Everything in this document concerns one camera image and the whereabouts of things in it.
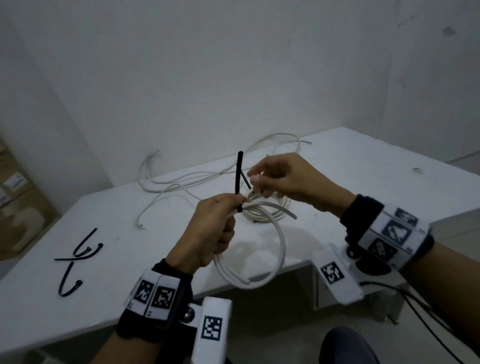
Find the person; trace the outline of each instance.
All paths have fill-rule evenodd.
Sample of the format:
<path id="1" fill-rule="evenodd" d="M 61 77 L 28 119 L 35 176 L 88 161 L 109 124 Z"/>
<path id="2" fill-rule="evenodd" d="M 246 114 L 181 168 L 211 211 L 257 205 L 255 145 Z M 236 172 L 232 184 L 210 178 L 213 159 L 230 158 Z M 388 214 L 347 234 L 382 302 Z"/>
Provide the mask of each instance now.
<path id="1" fill-rule="evenodd" d="M 265 197 L 276 192 L 305 202 L 342 218 L 357 196 L 335 184 L 297 153 L 268 156 L 252 167 L 247 175 L 255 191 Z M 184 234 L 165 262 L 176 270 L 195 274 L 222 253 L 235 233 L 234 217 L 228 214 L 246 201 L 242 195 L 219 194 L 197 205 Z M 461 337 L 480 351 L 480 264 L 439 243 L 419 259 L 412 260 L 400 273 L 434 308 L 438 315 Z M 139 338 L 123 339 L 114 333 L 97 353 L 92 364 L 154 363 L 161 343 Z M 356 331 L 338 327 L 325 337 L 320 363 L 378 363 L 373 350 Z"/>

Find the person's left hand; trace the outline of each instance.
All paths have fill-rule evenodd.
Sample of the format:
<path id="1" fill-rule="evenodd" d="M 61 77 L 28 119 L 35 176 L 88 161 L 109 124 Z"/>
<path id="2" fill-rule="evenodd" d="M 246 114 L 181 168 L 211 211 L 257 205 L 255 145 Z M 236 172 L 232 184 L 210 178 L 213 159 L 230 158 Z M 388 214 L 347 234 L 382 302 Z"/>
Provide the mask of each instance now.
<path id="1" fill-rule="evenodd" d="M 167 255 L 172 267 L 193 274 L 210 264 L 214 254 L 224 252 L 235 234 L 233 209 L 248 201 L 241 194 L 218 194 L 198 203 L 185 232 Z"/>

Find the white table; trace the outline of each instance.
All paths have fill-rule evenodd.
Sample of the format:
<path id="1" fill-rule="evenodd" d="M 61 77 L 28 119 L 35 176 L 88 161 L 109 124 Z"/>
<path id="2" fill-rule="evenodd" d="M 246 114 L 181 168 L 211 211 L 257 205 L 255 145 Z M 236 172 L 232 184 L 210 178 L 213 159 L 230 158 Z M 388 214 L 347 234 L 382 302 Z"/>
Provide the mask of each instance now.
<path id="1" fill-rule="evenodd" d="M 301 155 L 333 181 L 432 222 L 480 207 L 480 176 L 406 151 L 346 128 L 305 137 Z M 243 166 L 252 165 L 273 147 L 247 154 Z M 294 149 L 284 145 L 277 152 Z M 195 170 L 219 170 L 235 157 L 168 173 L 171 179 Z M 421 168 L 423 174 L 413 168 Z M 210 197 L 234 191 L 234 174 L 220 176 L 193 187 L 197 196 Z M 114 324 L 123 311 L 123 300 L 146 267 L 165 257 L 182 234 L 197 203 L 184 191 L 154 205 L 142 218 L 145 230 L 133 224 L 154 195 L 137 183 L 82 197 L 39 243 L 0 281 L 0 354 L 35 348 Z M 292 202 L 297 220 L 284 217 L 280 225 L 287 240 L 283 271 L 307 265 L 310 254 L 324 243 L 343 246 L 345 229 L 337 218 L 306 204 Z M 75 262 L 65 283 L 83 285 L 71 296 L 57 289 L 77 244 L 93 229 L 98 231 L 85 246 L 104 247 L 92 258 Z M 249 277 L 273 267 L 278 250 L 271 224 L 252 224 L 237 215 L 235 238 L 225 253 L 238 271 Z M 200 269 L 192 282 L 197 297 L 228 289 L 213 264 Z"/>

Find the hand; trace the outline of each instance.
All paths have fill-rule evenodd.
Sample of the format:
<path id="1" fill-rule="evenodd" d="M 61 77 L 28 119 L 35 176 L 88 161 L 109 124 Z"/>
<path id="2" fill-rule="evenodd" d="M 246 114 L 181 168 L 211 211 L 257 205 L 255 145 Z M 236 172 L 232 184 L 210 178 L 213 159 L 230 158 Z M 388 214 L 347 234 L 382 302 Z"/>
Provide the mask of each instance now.
<path id="1" fill-rule="evenodd" d="M 337 217 L 355 200 L 352 192 L 333 183 L 297 153 L 265 157 L 247 175 L 253 189 L 263 190 L 265 197 L 277 192 L 280 198 L 286 195 Z"/>
<path id="2" fill-rule="evenodd" d="M 180 240 L 167 255 L 172 267 L 193 274 L 223 253 L 235 234 L 235 218 L 227 218 L 242 202 L 241 194 L 218 194 L 198 203 Z"/>

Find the person's right hand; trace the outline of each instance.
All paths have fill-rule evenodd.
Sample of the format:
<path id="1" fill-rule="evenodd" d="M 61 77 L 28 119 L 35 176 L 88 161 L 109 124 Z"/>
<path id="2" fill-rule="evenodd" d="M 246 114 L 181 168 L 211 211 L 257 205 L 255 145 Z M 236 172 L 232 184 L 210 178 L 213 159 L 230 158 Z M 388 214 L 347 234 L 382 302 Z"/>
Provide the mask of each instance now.
<path id="1" fill-rule="evenodd" d="M 247 175 L 253 189 L 263 190 L 264 197 L 277 192 L 280 198 L 286 195 L 337 217 L 355 200 L 352 192 L 333 183 L 297 153 L 265 157 Z"/>

